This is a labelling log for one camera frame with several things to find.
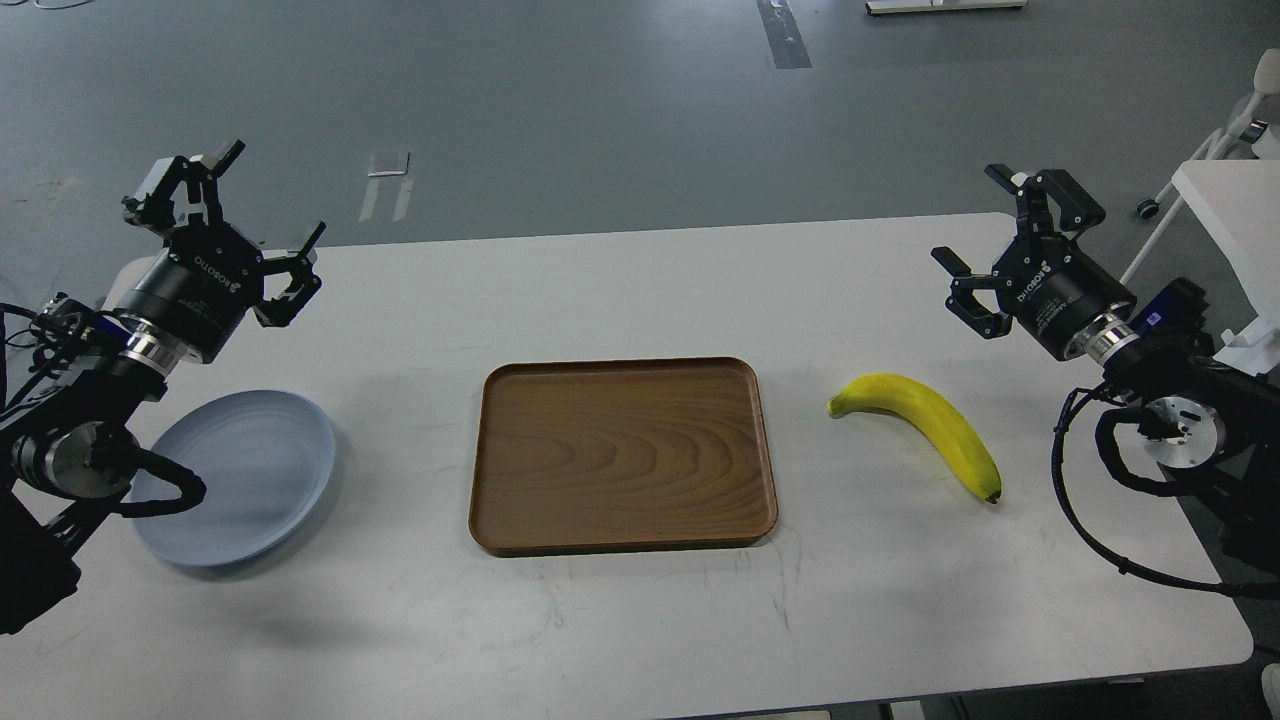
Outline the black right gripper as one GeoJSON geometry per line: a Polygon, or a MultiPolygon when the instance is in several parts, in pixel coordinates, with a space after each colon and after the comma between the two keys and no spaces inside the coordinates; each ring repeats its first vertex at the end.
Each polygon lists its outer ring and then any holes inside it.
{"type": "Polygon", "coordinates": [[[987,273],[974,272],[951,247],[931,256],[950,275],[945,306],[983,340],[1005,337],[1012,322],[1057,361],[1083,354],[1076,334],[1097,316],[1126,319],[1137,297],[1079,250],[1078,240],[1107,217],[1100,202],[1064,169],[1030,173],[986,167],[1015,200],[1015,234],[987,273]],[[991,291],[996,309],[977,295],[991,291]]]}

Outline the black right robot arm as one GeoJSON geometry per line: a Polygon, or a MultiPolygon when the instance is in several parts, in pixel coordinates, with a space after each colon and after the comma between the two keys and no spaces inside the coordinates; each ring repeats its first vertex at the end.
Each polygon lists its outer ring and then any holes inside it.
{"type": "Polygon", "coordinates": [[[1064,475],[1068,433],[1092,402],[1108,405],[1094,445],[1123,487],[1160,498],[1194,497],[1221,523],[1222,550],[1277,573],[1277,389],[1263,377],[1219,361],[1201,331],[1203,295],[1189,282],[1175,291],[1192,305],[1139,331],[1135,296],[1079,247],[1106,217],[1064,169],[1020,173],[989,164],[986,174],[1016,205],[1015,232],[988,273],[974,272],[948,247],[932,258],[950,274],[946,307],[979,337],[1021,327],[1055,360],[1087,356],[1102,372],[1092,388],[1073,389],[1052,430],[1050,475],[1068,523],[1123,575],[1157,585],[1230,598],[1276,600],[1277,583],[1206,583],[1170,575],[1111,550],[1076,515],[1064,475]]]}

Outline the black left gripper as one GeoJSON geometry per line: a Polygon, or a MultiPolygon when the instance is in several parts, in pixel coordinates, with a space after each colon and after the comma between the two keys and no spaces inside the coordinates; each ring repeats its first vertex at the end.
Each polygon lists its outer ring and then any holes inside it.
{"type": "Polygon", "coordinates": [[[214,361],[250,307],[261,327],[288,327],[323,286],[315,249],[325,222],[310,231],[301,249],[264,259],[225,220],[218,182],[244,149],[243,141],[233,140],[212,152],[161,158],[122,199],[123,220],[155,233],[166,246],[111,310],[134,325],[145,322],[169,334],[200,364],[214,361]],[[274,275],[287,275],[288,283],[262,300],[262,278],[274,275]]]}

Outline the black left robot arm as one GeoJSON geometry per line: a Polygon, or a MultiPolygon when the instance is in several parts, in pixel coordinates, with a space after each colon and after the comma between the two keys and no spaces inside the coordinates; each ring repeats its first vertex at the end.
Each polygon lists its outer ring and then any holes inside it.
{"type": "Polygon", "coordinates": [[[35,337],[28,379],[3,396],[1,629],[13,635],[76,593],[76,553],[113,514],[155,518],[202,503],[204,480],[140,446],[128,420],[156,402],[180,361],[211,363],[247,314],[289,325],[321,288],[316,224],[276,258],[229,223],[219,179],[243,152],[154,163],[122,200],[124,220],[161,247],[110,309],[63,293],[41,310],[3,305],[35,337]]]}

